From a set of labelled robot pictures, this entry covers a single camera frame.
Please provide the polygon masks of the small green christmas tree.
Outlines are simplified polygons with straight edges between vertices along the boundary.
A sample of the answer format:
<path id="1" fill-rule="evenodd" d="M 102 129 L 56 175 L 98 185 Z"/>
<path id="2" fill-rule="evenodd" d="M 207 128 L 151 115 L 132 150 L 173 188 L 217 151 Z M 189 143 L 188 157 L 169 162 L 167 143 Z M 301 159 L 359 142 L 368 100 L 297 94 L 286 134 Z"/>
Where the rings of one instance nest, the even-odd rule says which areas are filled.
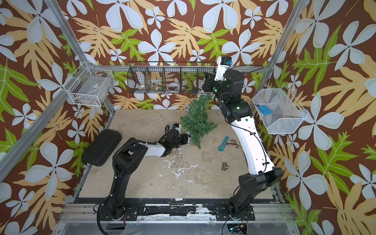
<path id="1" fill-rule="evenodd" d="M 209 121 L 210 102 L 212 95 L 201 94 L 187 107 L 187 115 L 181 117 L 183 129 L 191 137 L 191 143 L 201 149 L 201 139 L 217 128 L 217 124 Z"/>

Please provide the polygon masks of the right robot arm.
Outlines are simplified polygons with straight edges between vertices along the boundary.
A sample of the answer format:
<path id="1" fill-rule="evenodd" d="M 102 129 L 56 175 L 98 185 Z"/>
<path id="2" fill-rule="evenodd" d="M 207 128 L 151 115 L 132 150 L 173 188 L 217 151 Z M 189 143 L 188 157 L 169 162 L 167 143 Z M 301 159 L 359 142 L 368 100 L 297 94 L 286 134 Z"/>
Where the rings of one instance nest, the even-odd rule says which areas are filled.
<path id="1" fill-rule="evenodd" d="M 239 177 L 239 186 L 229 199 L 225 213 L 230 219 L 239 219 L 251 213 L 251 202 L 261 192 L 279 181 L 283 170 L 275 167 L 268 157 L 257 132 L 250 105 L 241 97 L 244 73 L 234 69 L 226 71 L 220 80 L 213 73 L 205 73 L 202 86 L 219 101 L 220 110 L 235 131 L 243 149 L 248 174 Z"/>

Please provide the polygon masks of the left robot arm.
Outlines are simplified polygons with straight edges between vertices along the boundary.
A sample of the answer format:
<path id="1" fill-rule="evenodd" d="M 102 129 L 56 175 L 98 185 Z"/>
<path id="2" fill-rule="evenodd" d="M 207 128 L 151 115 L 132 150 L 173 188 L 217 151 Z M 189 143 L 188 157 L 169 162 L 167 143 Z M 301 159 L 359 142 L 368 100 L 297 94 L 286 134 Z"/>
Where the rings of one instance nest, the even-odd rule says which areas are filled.
<path id="1" fill-rule="evenodd" d="M 113 157 L 114 178 L 109 195 L 100 203 L 98 213 L 113 220 L 123 217 L 125 192 L 129 179 L 144 157 L 166 157 L 173 149 L 187 145 L 189 134 L 182 134 L 178 128 L 165 132 L 157 142 L 146 142 L 130 138 Z"/>

